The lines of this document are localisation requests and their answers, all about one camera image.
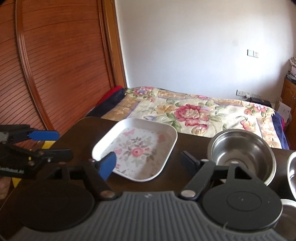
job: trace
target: gray ridged panel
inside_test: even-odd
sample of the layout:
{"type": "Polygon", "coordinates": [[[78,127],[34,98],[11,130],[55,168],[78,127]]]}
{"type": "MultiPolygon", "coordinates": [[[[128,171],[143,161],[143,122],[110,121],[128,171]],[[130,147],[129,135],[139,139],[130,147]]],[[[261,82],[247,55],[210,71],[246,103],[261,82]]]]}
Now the gray ridged panel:
{"type": "Polygon", "coordinates": [[[78,226],[52,233],[22,228],[12,241],[284,241],[273,229],[237,233],[209,221],[199,205],[168,192],[125,192],[114,201],[101,202],[92,216],[78,226]]]}

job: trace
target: white tray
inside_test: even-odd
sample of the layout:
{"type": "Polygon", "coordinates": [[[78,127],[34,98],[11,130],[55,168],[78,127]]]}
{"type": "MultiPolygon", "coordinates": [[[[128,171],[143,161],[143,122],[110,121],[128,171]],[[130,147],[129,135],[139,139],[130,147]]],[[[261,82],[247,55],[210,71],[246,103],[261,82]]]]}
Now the white tray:
{"type": "Polygon", "coordinates": [[[177,141],[170,125],[128,118],[115,126],[94,146],[93,159],[99,161],[109,152],[116,153],[113,172],[136,182],[158,176],[177,141]]]}

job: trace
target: silver bolt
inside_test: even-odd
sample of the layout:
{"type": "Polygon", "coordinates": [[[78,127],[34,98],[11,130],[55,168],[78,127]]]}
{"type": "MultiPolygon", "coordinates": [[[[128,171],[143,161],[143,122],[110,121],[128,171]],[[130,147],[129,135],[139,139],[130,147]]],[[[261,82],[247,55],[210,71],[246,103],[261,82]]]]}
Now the silver bolt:
{"type": "Polygon", "coordinates": [[[29,166],[34,166],[35,165],[35,162],[34,161],[28,161],[28,165],[29,166]]]}
{"type": "Polygon", "coordinates": [[[105,190],[100,193],[103,198],[113,198],[115,196],[115,192],[111,190],[105,190]]]}
{"type": "Polygon", "coordinates": [[[196,193],[193,190],[183,190],[181,195],[186,198],[195,197],[196,193]]]}

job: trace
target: metal bowl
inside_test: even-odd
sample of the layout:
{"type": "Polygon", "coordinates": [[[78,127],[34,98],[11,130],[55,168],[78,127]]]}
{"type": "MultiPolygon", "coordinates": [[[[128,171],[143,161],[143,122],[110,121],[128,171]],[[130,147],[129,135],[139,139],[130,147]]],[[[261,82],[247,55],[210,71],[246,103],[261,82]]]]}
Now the metal bowl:
{"type": "Polygon", "coordinates": [[[245,130],[219,132],[208,145],[207,157],[217,165],[239,162],[266,185],[270,184],[276,172],[276,159],[271,148],[261,137],[245,130]]]}
{"type": "Polygon", "coordinates": [[[293,152],[288,158],[287,177],[291,192],[296,199],[296,152],[293,152]]]}
{"type": "Polygon", "coordinates": [[[288,241],[296,239],[296,202],[289,199],[281,199],[283,212],[275,230],[288,241]]]}

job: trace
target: white wall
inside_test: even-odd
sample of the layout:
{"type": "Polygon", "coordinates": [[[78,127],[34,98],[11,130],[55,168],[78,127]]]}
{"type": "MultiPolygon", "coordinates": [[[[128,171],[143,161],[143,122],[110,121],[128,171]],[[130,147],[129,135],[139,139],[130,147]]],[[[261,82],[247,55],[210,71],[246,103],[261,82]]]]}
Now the white wall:
{"type": "Polygon", "coordinates": [[[116,8],[129,87],[218,98],[239,89],[274,101],[296,55],[290,0],[116,0],[116,8]]]}

